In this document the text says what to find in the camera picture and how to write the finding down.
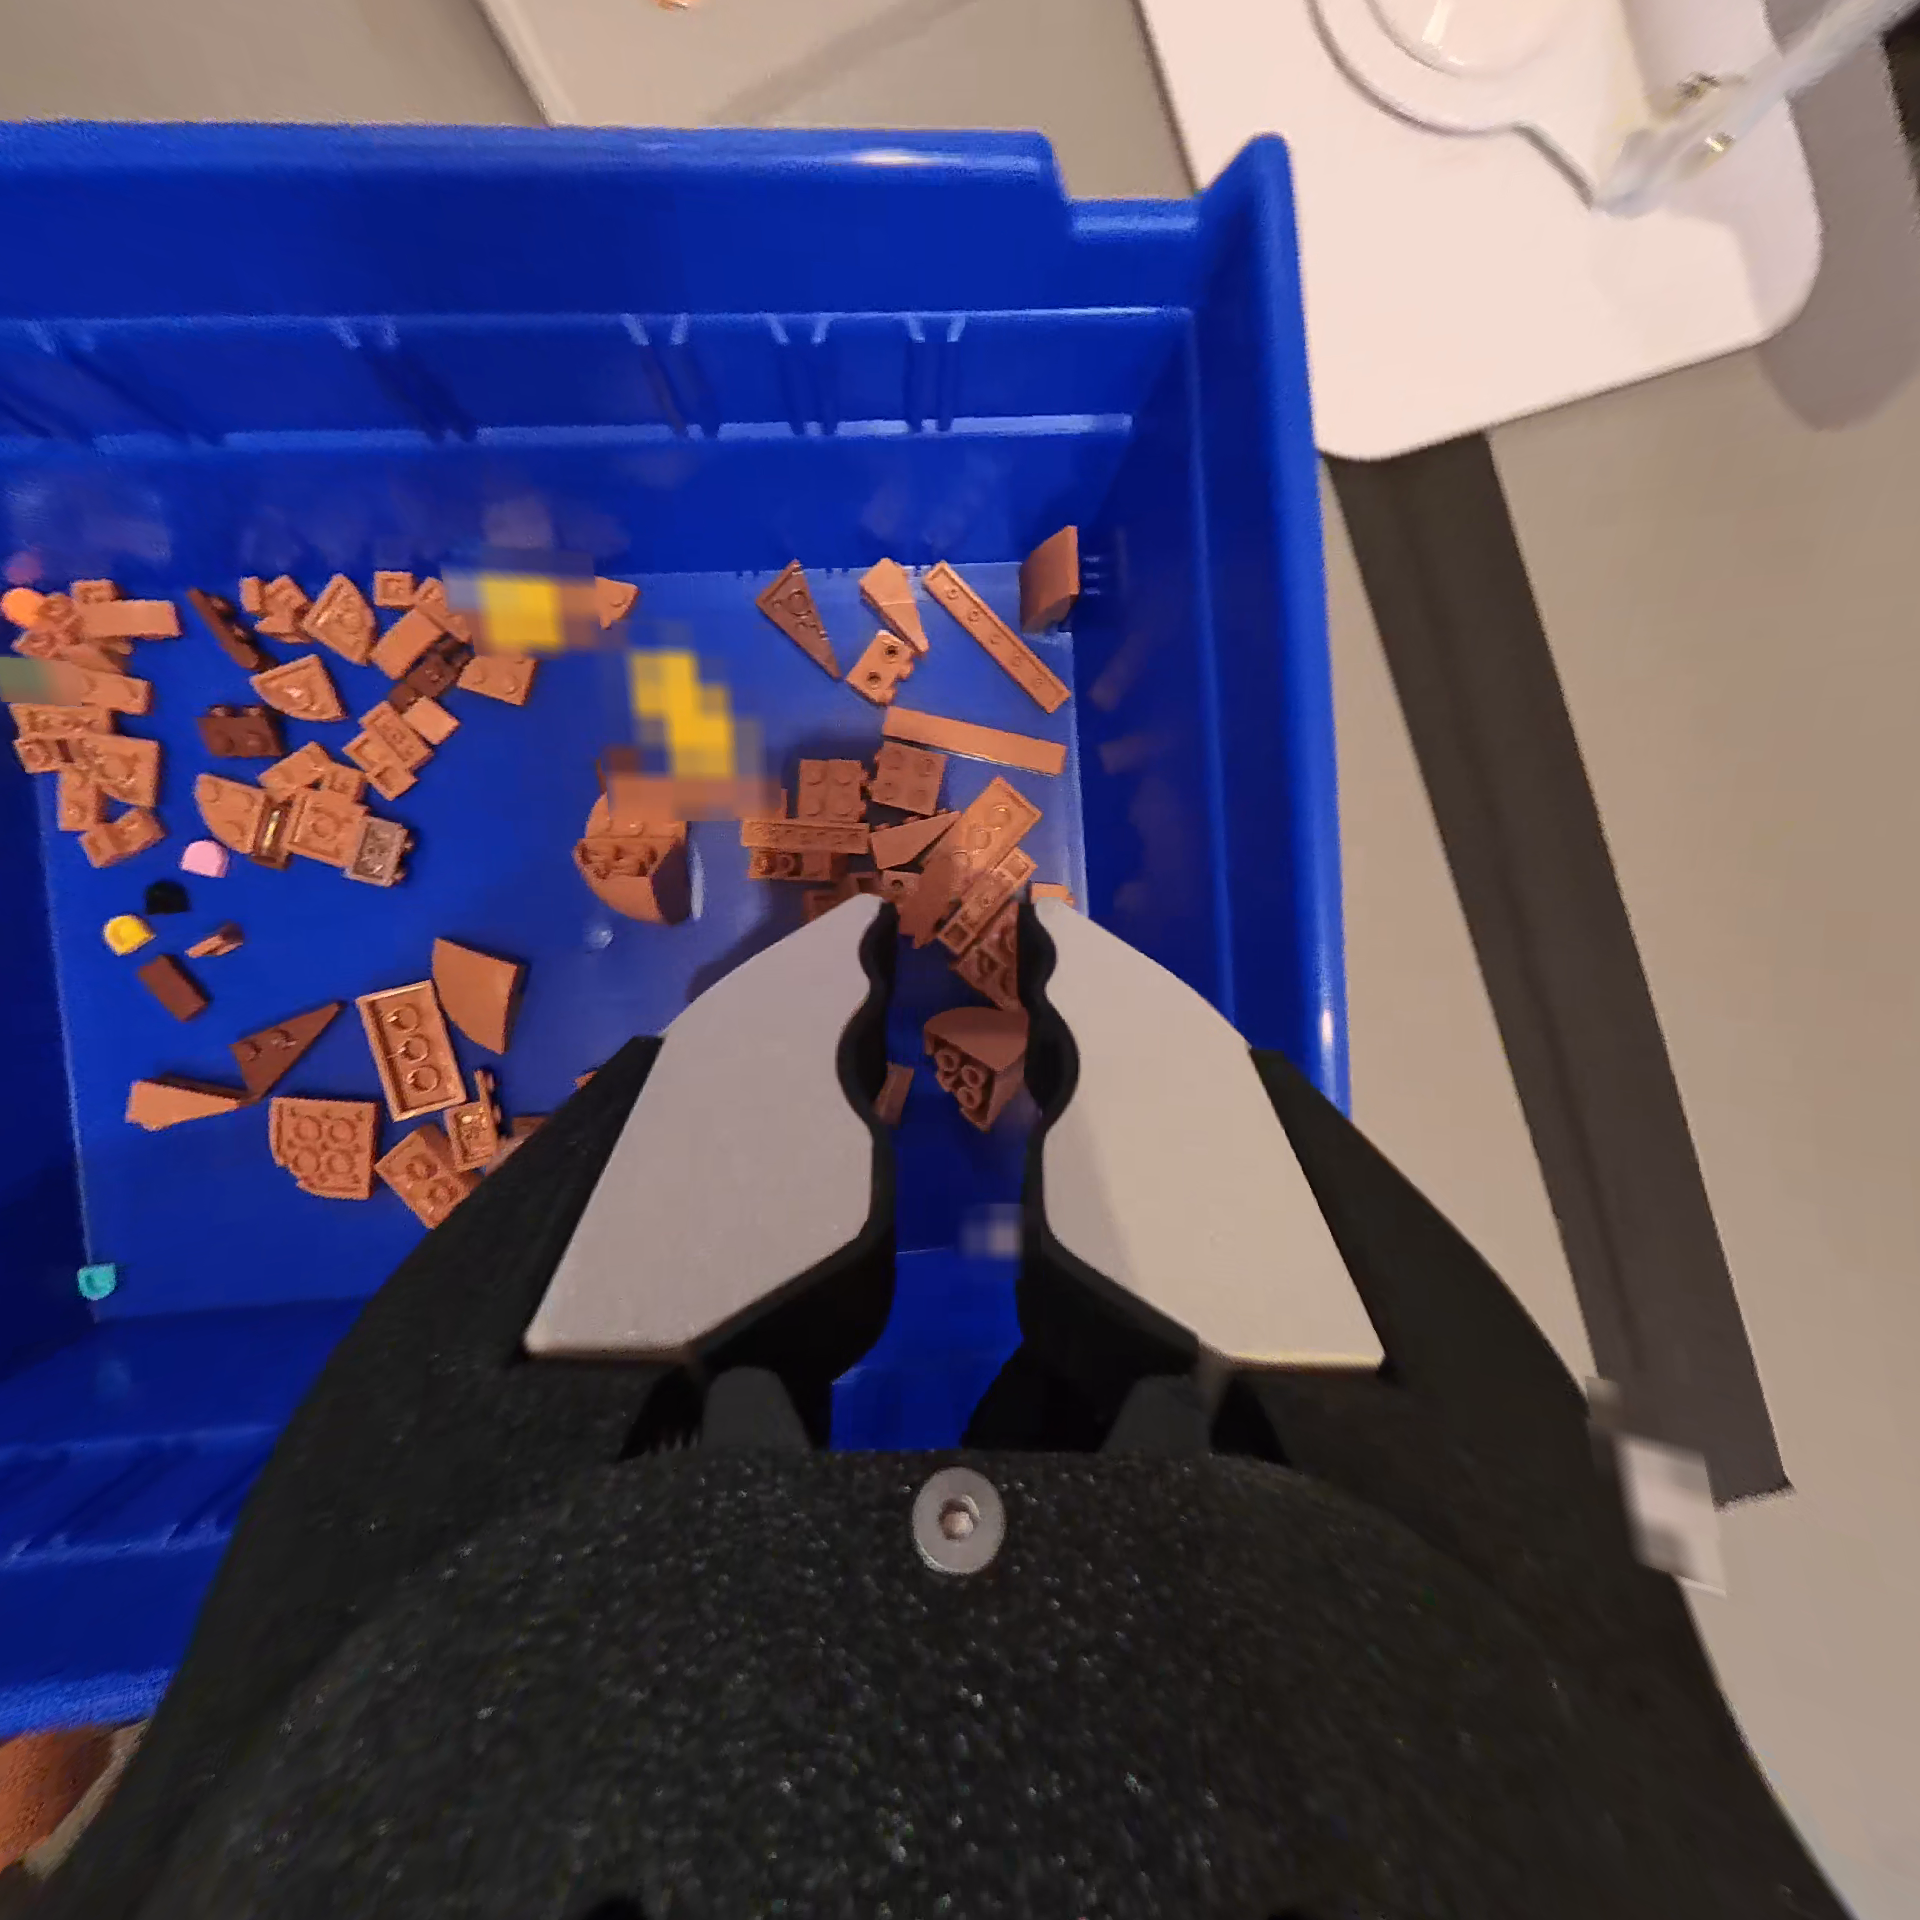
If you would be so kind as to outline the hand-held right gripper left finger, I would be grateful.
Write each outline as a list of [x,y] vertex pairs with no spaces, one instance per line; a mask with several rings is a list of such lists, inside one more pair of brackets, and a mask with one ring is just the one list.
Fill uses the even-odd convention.
[[872,1103],[898,919],[853,896],[666,1032],[535,1311],[542,1361],[838,1379],[896,1293],[896,1152]]

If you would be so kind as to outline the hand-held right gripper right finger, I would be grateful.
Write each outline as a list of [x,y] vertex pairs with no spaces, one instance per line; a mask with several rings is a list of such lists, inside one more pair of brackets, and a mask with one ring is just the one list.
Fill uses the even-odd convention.
[[1020,925],[1024,1339],[1080,1385],[1373,1373],[1380,1335],[1242,1032],[1077,909]]

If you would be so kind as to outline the pile of brown lego pieces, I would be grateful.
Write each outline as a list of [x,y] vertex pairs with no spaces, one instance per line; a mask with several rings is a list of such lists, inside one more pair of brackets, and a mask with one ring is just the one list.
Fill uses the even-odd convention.
[[[4,1051],[4,1142],[66,1121],[88,1246],[213,1289],[211,1237],[322,1243],[317,1205],[404,1173],[436,1127],[474,1184],[726,950],[854,894],[1011,1000],[1012,898],[1068,880],[1069,709],[1006,728],[999,608],[948,566],[756,595],[728,576],[599,583],[606,629],[510,657],[442,585],[380,574],[303,606],[244,583],[252,631],[176,605],[46,592],[4,658],[4,798],[48,858],[55,987]],[[179,871],[195,840],[222,880]],[[190,912],[147,919],[152,880]],[[115,955],[102,925],[156,939]],[[171,1019],[134,971],[183,959]]]

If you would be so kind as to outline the blue plastic bin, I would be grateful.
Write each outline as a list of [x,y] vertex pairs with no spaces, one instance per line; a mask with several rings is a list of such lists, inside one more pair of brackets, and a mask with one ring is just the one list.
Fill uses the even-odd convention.
[[[950,563],[1071,698],[1068,880],[1350,1103],[1323,526],[1290,159],[1077,202],[1031,136],[4,129],[4,579],[368,591],[490,550],[756,595]],[[48,858],[4,798],[4,993]],[[276,1431],[418,1243],[100,1264],[66,1121],[4,1142],[4,1737],[134,1721]]]

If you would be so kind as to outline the brown barrel lego model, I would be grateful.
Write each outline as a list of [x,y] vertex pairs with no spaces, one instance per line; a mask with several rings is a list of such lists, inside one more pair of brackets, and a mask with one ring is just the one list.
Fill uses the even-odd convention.
[[112,1761],[112,1729],[2,1743],[2,1867],[52,1837]]

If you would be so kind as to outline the black tape strip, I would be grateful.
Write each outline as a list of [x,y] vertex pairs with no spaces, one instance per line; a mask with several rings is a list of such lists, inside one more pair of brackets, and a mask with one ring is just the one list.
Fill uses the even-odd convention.
[[1484,434],[1328,474],[1599,1379],[1716,1504],[1791,1490]]

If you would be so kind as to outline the white stand base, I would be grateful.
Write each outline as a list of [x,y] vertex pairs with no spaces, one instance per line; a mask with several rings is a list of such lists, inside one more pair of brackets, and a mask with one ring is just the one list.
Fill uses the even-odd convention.
[[1376,462],[1758,345],[1821,224],[1788,105],[1644,210],[1623,145],[1776,42],[1758,2],[1150,2],[1186,159],[1294,182],[1314,441]]

